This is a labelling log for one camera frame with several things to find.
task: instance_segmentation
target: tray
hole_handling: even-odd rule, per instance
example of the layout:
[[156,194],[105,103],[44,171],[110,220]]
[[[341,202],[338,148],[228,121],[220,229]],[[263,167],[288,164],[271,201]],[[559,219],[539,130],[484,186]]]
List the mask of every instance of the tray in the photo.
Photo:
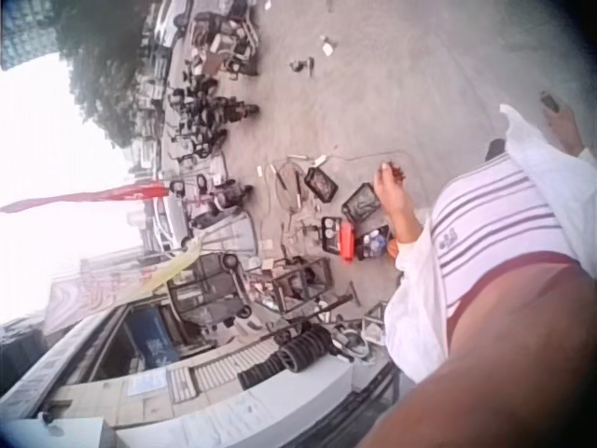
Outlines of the tray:
[[368,182],[361,185],[353,195],[342,204],[342,213],[354,224],[363,222],[373,215],[381,204]]
[[341,217],[322,217],[321,218],[321,247],[328,254],[340,254],[340,227],[342,225]]
[[388,246],[389,235],[390,227],[381,226],[359,236],[354,242],[356,257],[360,260],[381,257]]
[[322,203],[330,203],[338,191],[336,182],[320,168],[309,168],[305,175],[305,185]]

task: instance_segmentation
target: skin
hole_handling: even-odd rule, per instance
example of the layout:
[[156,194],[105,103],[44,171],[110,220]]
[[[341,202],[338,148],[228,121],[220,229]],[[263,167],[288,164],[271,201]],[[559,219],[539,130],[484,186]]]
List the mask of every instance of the skin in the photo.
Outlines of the skin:
[[[576,157],[584,145],[574,113],[556,101],[560,112],[545,108],[544,114],[562,151]],[[421,235],[421,224],[391,168],[380,167],[375,191],[398,242],[412,243]],[[459,320],[448,360],[375,427],[363,446],[553,442],[594,390],[595,291],[595,282],[578,266],[537,263],[494,280]]]

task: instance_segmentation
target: person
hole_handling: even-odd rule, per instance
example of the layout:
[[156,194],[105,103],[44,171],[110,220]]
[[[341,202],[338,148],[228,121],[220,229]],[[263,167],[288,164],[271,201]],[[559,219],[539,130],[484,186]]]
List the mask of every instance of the person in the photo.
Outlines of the person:
[[424,226],[392,165],[376,174],[404,272],[385,341],[417,385],[364,446],[546,446],[594,425],[597,171],[559,103],[561,152],[503,105],[507,140]]

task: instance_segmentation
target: red flag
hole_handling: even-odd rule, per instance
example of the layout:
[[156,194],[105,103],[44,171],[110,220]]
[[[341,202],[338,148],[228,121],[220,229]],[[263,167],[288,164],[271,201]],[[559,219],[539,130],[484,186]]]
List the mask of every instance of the red flag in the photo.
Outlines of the red flag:
[[73,193],[50,198],[25,199],[0,208],[2,213],[18,213],[29,208],[47,203],[96,203],[100,201],[141,201],[144,199],[164,198],[170,191],[157,181],[145,184],[126,185],[115,189],[95,191],[93,193]]

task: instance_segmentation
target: cell phone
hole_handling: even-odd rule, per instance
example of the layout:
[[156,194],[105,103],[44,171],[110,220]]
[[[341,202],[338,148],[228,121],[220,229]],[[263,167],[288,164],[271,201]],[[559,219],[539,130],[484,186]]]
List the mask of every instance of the cell phone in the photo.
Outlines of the cell phone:
[[554,100],[553,96],[551,96],[549,93],[546,93],[541,97],[541,103],[543,103],[543,105],[548,109],[554,111],[556,114],[560,112],[560,105],[556,103],[556,100]]

